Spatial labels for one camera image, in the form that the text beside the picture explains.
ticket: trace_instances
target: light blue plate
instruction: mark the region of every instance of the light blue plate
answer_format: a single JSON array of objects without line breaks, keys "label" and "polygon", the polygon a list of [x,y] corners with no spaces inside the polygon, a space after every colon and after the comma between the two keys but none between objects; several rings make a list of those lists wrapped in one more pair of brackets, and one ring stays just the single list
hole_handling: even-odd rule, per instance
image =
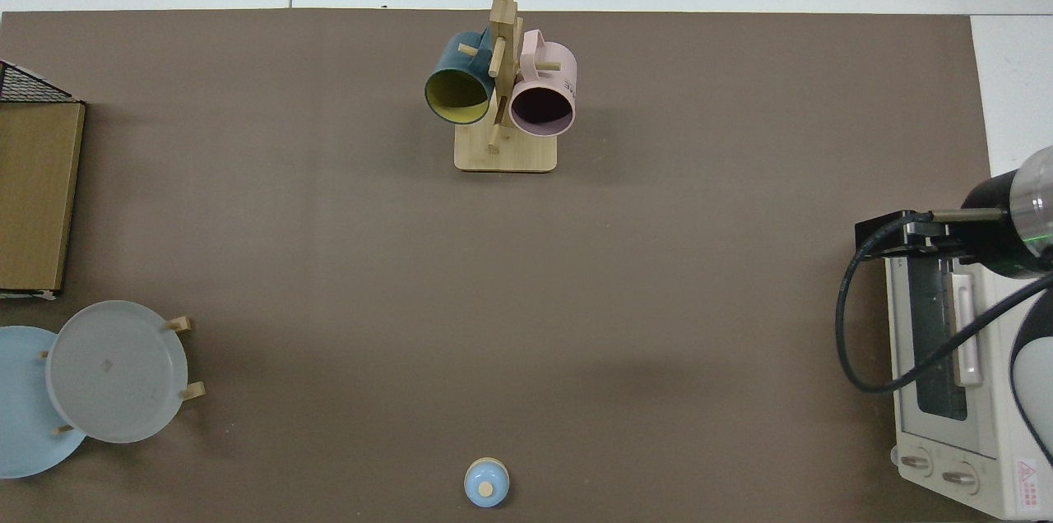
[{"label": "light blue plate", "polygon": [[47,396],[39,358],[55,335],[26,325],[0,328],[0,479],[24,478],[56,466],[84,440],[84,434],[53,431],[65,424]]}]

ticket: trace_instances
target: mug handle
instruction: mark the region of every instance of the mug handle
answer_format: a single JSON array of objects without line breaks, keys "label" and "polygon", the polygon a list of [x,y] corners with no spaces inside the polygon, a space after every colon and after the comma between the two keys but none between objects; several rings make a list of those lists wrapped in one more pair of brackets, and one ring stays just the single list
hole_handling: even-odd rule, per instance
[{"label": "mug handle", "polygon": [[541,29],[530,29],[523,35],[523,51],[519,55],[519,71],[523,74],[523,81],[538,81],[537,74],[537,52],[544,47],[544,36]]}]

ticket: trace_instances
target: black cable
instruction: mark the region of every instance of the black cable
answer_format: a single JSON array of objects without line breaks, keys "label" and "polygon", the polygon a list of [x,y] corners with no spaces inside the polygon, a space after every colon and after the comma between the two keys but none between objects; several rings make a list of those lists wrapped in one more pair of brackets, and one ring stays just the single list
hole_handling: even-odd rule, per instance
[{"label": "black cable", "polygon": [[987,327],[991,322],[997,320],[1001,317],[1006,310],[1010,310],[1013,306],[1019,305],[1028,298],[1038,294],[1048,288],[1053,288],[1053,273],[1049,273],[1045,277],[1038,280],[1034,280],[1033,283],[1027,284],[1020,290],[1015,291],[1013,295],[1001,299],[990,309],[985,310],[980,314],[972,324],[967,325],[965,328],[956,333],[954,336],[949,338],[947,342],[940,344],[931,355],[921,359],[914,365],[914,368],[902,374],[902,376],[895,378],[894,380],[886,383],[883,385],[872,385],[859,378],[857,374],[852,369],[852,365],[849,362],[848,348],[845,343],[845,304],[849,295],[849,285],[852,283],[852,277],[855,275],[856,268],[859,267],[859,263],[863,260],[867,254],[870,254],[874,246],[877,246],[881,239],[889,237],[889,235],[902,229],[906,224],[910,223],[927,223],[932,221],[932,213],[910,213],[910,215],[899,217],[897,220],[886,224],[886,226],[880,227],[880,229],[874,232],[874,234],[867,238],[861,246],[856,250],[855,256],[852,257],[852,261],[849,262],[849,267],[845,271],[845,277],[841,279],[840,289],[837,291],[837,306],[834,309],[834,337],[837,339],[837,358],[841,362],[841,370],[845,371],[845,376],[849,378],[849,381],[853,385],[856,385],[860,391],[866,394],[891,394],[899,388],[910,385],[925,371],[931,369],[940,359],[943,359],[957,347],[961,346],[967,340],[976,336],[978,331]]}]

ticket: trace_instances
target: warning label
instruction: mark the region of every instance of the warning label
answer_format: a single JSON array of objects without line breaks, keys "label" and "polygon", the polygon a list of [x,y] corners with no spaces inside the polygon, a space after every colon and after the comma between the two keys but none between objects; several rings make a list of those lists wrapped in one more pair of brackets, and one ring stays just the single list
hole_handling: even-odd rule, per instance
[{"label": "warning label", "polygon": [[1041,508],[1035,460],[1016,460],[1016,500],[1020,510]]}]

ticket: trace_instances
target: oven door handle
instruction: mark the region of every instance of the oven door handle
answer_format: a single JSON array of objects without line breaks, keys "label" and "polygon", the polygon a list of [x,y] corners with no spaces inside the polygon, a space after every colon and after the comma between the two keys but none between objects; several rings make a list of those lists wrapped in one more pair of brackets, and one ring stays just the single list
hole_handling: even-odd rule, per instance
[{"label": "oven door handle", "polygon": [[[973,276],[952,273],[948,293],[951,301],[951,325],[958,333],[976,320],[976,304],[973,298]],[[960,387],[976,387],[984,383],[976,337],[970,338],[954,351],[954,381]]]}]

